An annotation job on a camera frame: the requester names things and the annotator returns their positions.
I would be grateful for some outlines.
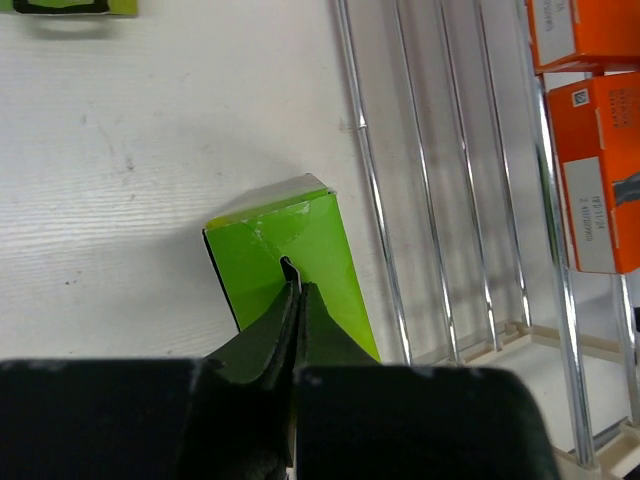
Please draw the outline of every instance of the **orange cardboard box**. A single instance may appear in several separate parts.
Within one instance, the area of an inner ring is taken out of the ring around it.
[[[640,73],[548,94],[578,270],[640,267]]]
[[[527,0],[527,5],[538,73],[640,65],[640,1]]]

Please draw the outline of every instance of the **wire rack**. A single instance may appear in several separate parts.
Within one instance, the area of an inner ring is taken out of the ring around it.
[[[503,0],[505,8],[514,15],[514,23],[519,29],[519,53],[524,76],[528,81],[525,90],[529,92],[527,103],[531,117],[531,131],[535,154],[538,161],[539,182],[542,190],[542,203],[547,227],[548,248],[553,262],[553,290],[555,293],[555,317],[557,328],[549,328],[534,324],[531,315],[531,299],[527,287],[527,278],[523,268],[522,238],[519,231],[516,214],[514,212],[514,188],[512,186],[508,153],[505,148],[505,120],[498,107],[496,94],[496,72],[494,68],[494,52],[490,48],[487,36],[485,4],[488,0],[471,0],[475,17],[476,29],[479,32],[482,75],[488,87],[490,114],[487,122],[493,132],[493,141],[498,153],[500,167],[499,189],[501,191],[504,208],[506,210],[506,228],[509,236],[511,255],[513,256],[514,276],[510,280],[518,291],[520,318],[509,320],[500,325],[494,308],[494,295],[491,288],[489,267],[487,265],[486,233],[483,231],[481,212],[478,200],[478,183],[475,178],[472,153],[468,148],[469,132],[465,113],[462,108],[463,86],[452,46],[453,33],[451,24],[451,10],[446,0],[434,0],[438,38],[445,59],[447,83],[449,85],[450,101],[453,105],[455,134],[458,141],[457,152],[462,161],[464,172],[465,208],[468,209],[472,223],[473,235],[468,238],[469,248],[475,253],[480,272],[480,291],[483,308],[479,312],[486,331],[486,341],[472,353],[461,348],[458,337],[456,318],[452,308],[452,293],[450,279],[443,252],[443,238],[434,207],[434,177],[433,163],[429,148],[426,145],[425,132],[428,126],[423,124],[421,103],[416,94],[418,82],[407,46],[407,28],[405,25],[407,12],[405,3],[394,0],[389,9],[392,23],[397,36],[395,55],[399,59],[398,68],[405,86],[406,98],[399,98],[399,102],[406,103],[405,132],[415,142],[416,148],[412,152],[411,160],[420,172],[422,186],[422,202],[427,217],[428,232],[433,246],[435,273],[433,283],[437,286],[440,304],[440,316],[447,338],[447,358],[444,363],[452,365],[483,365],[512,352],[528,343],[539,343],[560,349],[563,358],[564,376],[567,384],[570,420],[573,430],[575,450],[568,454],[557,450],[558,462],[567,478],[616,478],[622,477],[640,464],[640,390],[636,379],[636,341],[633,308],[630,300],[627,278],[623,275],[611,276],[615,317],[618,327],[618,341],[608,341],[598,337],[581,335],[578,328],[576,301],[572,285],[572,277],[568,268],[569,252],[563,224],[563,205],[558,177],[558,167],[554,155],[554,143],[549,128],[547,107],[545,103],[545,79],[537,76],[532,67],[529,49],[529,29],[526,16],[526,6],[522,0]],[[352,17],[346,0],[337,0],[337,17],[342,34],[342,46],[349,91],[352,101],[353,114],[356,121],[356,131],[361,149],[361,158],[368,180],[372,204],[375,212],[379,241],[382,247],[386,276],[390,296],[393,304],[395,323],[402,346],[402,354],[407,364],[414,362],[408,333],[405,306],[400,288],[396,257],[392,246],[392,232],[389,218],[385,212],[385,204],[381,194],[380,177],[376,170],[376,162],[372,149],[372,134],[368,122],[365,97],[362,88],[362,74],[360,71],[358,51],[354,42]],[[596,449],[594,432],[591,425],[589,402],[585,382],[585,368],[583,356],[593,356],[599,359],[621,364],[624,368],[631,415],[616,430],[617,434],[604,446]]]

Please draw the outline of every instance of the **white label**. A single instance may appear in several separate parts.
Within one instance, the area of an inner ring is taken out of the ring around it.
[[[615,273],[600,160],[591,157],[565,163],[564,172],[580,269],[585,272]]]
[[[571,100],[573,101],[573,108],[589,105],[589,90],[583,88],[582,90],[573,92]]]
[[[555,62],[576,51],[570,1],[533,0],[540,65]]]

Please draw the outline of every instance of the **metal rod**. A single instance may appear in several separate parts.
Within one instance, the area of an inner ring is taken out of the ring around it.
[[[576,459],[585,468],[595,468],[597,465],[593,446],[593,433],[589,414],[587,386],[585,382],[584,365],[579,340],[578,319],[576,316],[575,299],[571,275],[567,268],[566,238],[562,223],[562,207],[560,204],[560,190],[556,172],[551,130],[547,118],[545,104],[545,88],[542,77],[535,75],[533,60],[529,50],[528,19],[522,0],[516,0],[517,25],[521,30],[519,48],[525,67],[525,82],[531,91],[529,105],[534,129],[534,142],[542,183],[542,198],[549,236],[549,247],[554,266],[555,300],[560,318],[558,330],[562,345],[562,359],[564,376],[569,393],[569,409],[573,438],[576,446]]]
[[[489,274],[487,271],[487,260],[484,250],[482,225],[480,224],[480,211],[478,208],[478,198],[476,195],[476,188],[473,180],[473,168],[471,165],[471,156],[469,154],[469,148],[467,143],[467,130],[462,114],[462,97],[460,94],[460,84],[458,82],[458,72],[453,59],[453,49],[451,47],[451,41],[449,39],[449,29],[447,27],[447,15],[445,12],[444,3],[442,0],[437,0],[437,6],[440,9],[440,15],[438,15],[438,30],[440,33],[440,43],[444,50],[445,61],[448,63],[447,73],[449,76],[449,83],[452,88],[452,103],[454,104],[455,116],[456,116],[456,128],[460,138],[460,150],[464,157],[466,175],[465,185],[467,194],[471,203],[471,220],[473,222],[473,228],[475,231],[474,240],[475,248],[479,259],[480,275],[482,277],[482,289],[486,310],[487,327],[489,328],[489,340],[491,345],[496,351],[502,350],[502,344],[498,336],[495,321],[495,312],[493,309],[493,299],[491,298],[491,291],[489,289]]]
[[[489,102],[491,103],[492,127],[495,135],[496,147],[498,154],[502,159],[502,168],[500,170],[502,180],[502,194],[505,208],[507,210],[507,228],[509,235],[513,240],[513,254],[516,264],[516,281],[520,289],[520,301],[522,304],[522,320],[524,324],[531,328],[531,310],[529,304],[529,294],[527,292],[527,284],[524,278],[524,269],[522,262],[522,250],[520,248],[520,236],[518,235],[518,224],[516,222],[516,214],[513,208],[513,189],[511,188],[511,176],[509,174],[509,160],[507,158],[507,150],[505,147],[504,129],[502,128],[502,119],[498,108],[498,98],[496,95],[497,88],[495,77],[493,76],[491,51],[489,49],[489,41],[487,39],[486,24],[484,20],[484,12],[482,8],[482,0],[474,0],[474,8],[476,13],[476,23],[480,32],[480,46],[482,47],[482,65],[484,68],[485,78],[487,80],[489,91]]]
[[[391,248],[391,238],[387,229],[387,220],[382,205],[382,197],[380,195],[380,187],[378,185],[378,174],[373,161],[373,152],[371,151],[371,141],[369,138],[369,128],[367,126],[367,118],[365,114],[364,101],[362,98],[362,90],[360,88],[360,77],[358,73],[358,64],[356,60],[355,48],[353,45],[353,34],[351,29],[351,19],[349,18],[349,9],[346,0],[337,0],[338,19],[340,22],[340,31],[342,34],[342,47],[345,58],[345,66],[349,77],[349,89],[351,92],[351,102],[353,113],[356,119],[356,127],[358,131],[358,140],[364,163],[365,173],[369,181],[371,196],[375,207],[376,221],[378,223],[378,234],[380,235],[380,243],[382,245],[382,253],[387,268],[387,277],[389,279],[389,289],[391,290],[391,298],[396,316],[396,323],[402,342],[402,353],[404,361],[407,365],[413,363],[411,353],[411,344],[409,342],[409,334],[407,331],[407,322],[404,315],[404,306],[402,304],[402,296],[400,294],[400,283],[398,281],[398,271]]]
[[[631,424],[634,427],[640,426],[640,388],[636,377],[636,333],[635,315],[629,285],[625,275],[611,276],[612,291],[616,305],[616,317],[618,320],[618,331],[620,332],[620,350],[622,353],[625,375],[627,377],[627,388],[629,390],[629,404],[631,407]]]
[[[451,307],[451,299],[449,297],[449,281],[447,279],[447,272],[444,265],[444,258],[442,255],[442,247],[440,245],[440,237],[438,235],[438,227],[436,224],[435,208],[433,206],[433,197],[431,194],[431,180],[429,178],[429,165],[427,160],[427,154],[425,150],[425,142],[422,136],[422,121],[420,119],[420,113],[418,108],[418,102],[416,100],[415,90],[413,86],[413,78],[411,75],[411,68],[409,66],[409,54],[407,51],[407,44],[404,35],[404,26],[402,24],[402,15],[400,13],[400,4],[398,0],[395,0],[395,20],[398,33],[398,40],[400,41],[400,47],[402,50],[402,67],[404,71],[404,81],[409,98],[409,110],[411,111],[411,126],[413,134],[418,144],[418,160],[420,163],[420,173],[422,177],[422,186],[424,189],[425,200],[427,203],[427,214],[429,216],[429,228],[431,232],[431,241],[433,242],[433,250],[436,257],[436,264],[438,268],[438,275],[440,277],[440,294],[442,302],[442,320],[444,322],[445,331],[447,332],[447,339],[449,344],[449,361],[460,365],[462,364],[462,358],[460,357],[460,350],[458,347],[458,336],[456,334],[456,327],[453,321],[453,309]]]

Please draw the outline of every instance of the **table surface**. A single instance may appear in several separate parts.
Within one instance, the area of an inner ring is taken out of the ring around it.
[[[513,59],[515,41],[503,40],[516,35],[509,2],[487,4],[501,25],[490,41]],[[442,351],[445,337],[389,3],[350,6],[413,348],[428,356]],[[481,290],[433,6],[405,8],[414,10],[411,54],[421,66],[458,330],[478,340]],[[517,319],[486,85],[469,47],[477,47],[476,32],[465,2],[450,8],[496,311],[500,321]],[[0,355],[156,357],[216,349],[235,325],[202,225],[249,189],[311,172],[338,192],[381,353],[398,360],[332,3],[191,0],[184,8],[142,0],[141,12],[99,21],[0,17]],[[501,62],[499,101],[534,321],[551,325],[551,264],[522,72]],[[576,275],[576,292],[583,331],[615,336],[608,279]],[[523,376],[554,440],[570,448],[559,354],[527,351],[500,366]],[[626,414],[623,376],[616,366],[586,363],[598,430]]]

